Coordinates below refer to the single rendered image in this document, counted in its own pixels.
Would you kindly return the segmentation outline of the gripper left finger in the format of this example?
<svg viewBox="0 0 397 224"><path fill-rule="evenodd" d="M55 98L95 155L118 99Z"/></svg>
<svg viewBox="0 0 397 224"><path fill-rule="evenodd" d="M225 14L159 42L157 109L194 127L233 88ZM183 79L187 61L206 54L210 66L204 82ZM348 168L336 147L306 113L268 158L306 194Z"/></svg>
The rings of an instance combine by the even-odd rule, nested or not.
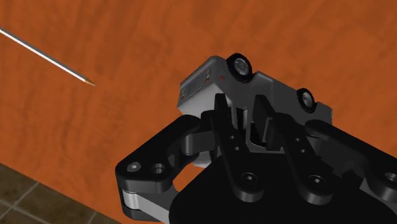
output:
<svg viewBox="0 0 397 224"><path fill-rule="evenodd" d="M225 94L200 118L182 115L117 163L116 182L126 216L133 220L193 221L199 201L218 211L233 201L255 203L265 178L231 122Z"/></svg>

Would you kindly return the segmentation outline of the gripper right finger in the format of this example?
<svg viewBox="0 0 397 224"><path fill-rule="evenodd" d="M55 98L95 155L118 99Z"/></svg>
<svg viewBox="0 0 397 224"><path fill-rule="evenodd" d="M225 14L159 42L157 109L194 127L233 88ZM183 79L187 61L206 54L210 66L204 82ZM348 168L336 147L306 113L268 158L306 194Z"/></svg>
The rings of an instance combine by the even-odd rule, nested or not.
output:
<svg viewBox="0 0 397 224"><path fill-rule="evenodd" d="M314 119L301 125L277 113L264 95L254 98L253 123L269 151L282 150L296 189L311 204L329 203L343 189L345 165L380 199L397 204L397 158L334 127Z"/></svg>

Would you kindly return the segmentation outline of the grey toy car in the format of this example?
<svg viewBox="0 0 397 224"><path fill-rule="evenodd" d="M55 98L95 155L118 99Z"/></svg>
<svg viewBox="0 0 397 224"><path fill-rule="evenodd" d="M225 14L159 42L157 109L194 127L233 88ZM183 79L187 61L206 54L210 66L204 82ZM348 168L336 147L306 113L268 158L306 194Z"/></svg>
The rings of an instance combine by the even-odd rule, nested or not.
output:
<svg viewBox="0 0 397 224"><path fill-rule="evenodd" d="M179 86L178 110L198 118L214 108L216 94L225 94L233 126L240 131L253 153L266 153L264 142L255 136L254 98L264 95L276 112L291 115L301 125L309 120L332 122L332 109L316 102L308 90L296 90L260 72L248 59L235 53L224 59L209 57Z"/></svg>

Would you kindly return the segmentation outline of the grey pencil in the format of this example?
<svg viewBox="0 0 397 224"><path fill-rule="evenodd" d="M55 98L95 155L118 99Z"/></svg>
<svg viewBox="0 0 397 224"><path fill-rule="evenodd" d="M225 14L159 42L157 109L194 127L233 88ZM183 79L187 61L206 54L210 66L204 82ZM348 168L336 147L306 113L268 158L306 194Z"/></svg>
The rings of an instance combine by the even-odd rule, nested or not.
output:
<svg viewBox="0 0 397 224"><path fill-rule="evenodd" d="M79 79L82 82L88 83L91 86L95 86L95 83L89 80L86 76L83 76L82 74L76 72L75 70L71 69L69 66L59 62L58 60L54 59L47 53L39 50L35 46L31 45L30 43L20 39L16 35L12 34L11 32L7 31L3 27L0 27L0 34L6 36L7 38L13 40L14 42L18 43L19 45L23 46L24 48L28 49L32 53L35 53L39 57L45 59L49 63L53 64L54 66L60 68L61 70L65 71L66 73L74 76L75 78Z"/></svg>

